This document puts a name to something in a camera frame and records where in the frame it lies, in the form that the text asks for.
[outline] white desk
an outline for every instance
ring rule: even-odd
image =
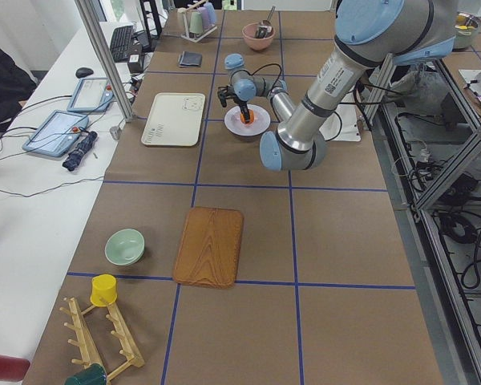
[[[119,25],[103,24],[107,41]],[[78,82],[75,71],[79,67],[92,68],[93,76],[105,76],[84,28],[60,55],[27,106],[53,96],[70,95]],[[121,79],[127,82],[127,64],[118,63],[117,67]],[[37,127],[54,109],[65,110],[68,102],[59,99],[29,108],[11,127]],[[90,122],[100,116],[91,115]],[[122,119],[117,103],[113,103],[91,127],[99,137],[73,172],[62,167],[66,157],[51,160],[22,154],[1,160],[0,188],[30,194],[102,176],[116,147],[109,128]],[[32,130],[14,130],[11,135],[22,132],[31,134]],[[26,137],[4,139],[0,158],[22,152],[25,141]],[[100,180],[83,182],[31,198],[0,192],[0,355],[33,358],[100,186]]]

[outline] keyboard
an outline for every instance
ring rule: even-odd
[[[132,45],[134,26],[119,26],[112,32],[109,48],[115,63],[126,62]]]

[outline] red cylinder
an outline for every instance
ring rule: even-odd
[[[29,366],[28,359],[0,355],[0,381],[18,382],[23,380]]]

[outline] white tray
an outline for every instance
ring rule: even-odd
[[[153,99],[141,143],[190,147],[198,142],[205,104],[203,94],[161,92]]]

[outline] green cup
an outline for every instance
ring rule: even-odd
[[[107,373],[105,369],[98,364],[93,363],[87,369],[80,371],[76,375],[68,377],[64,385],[106,385]]]

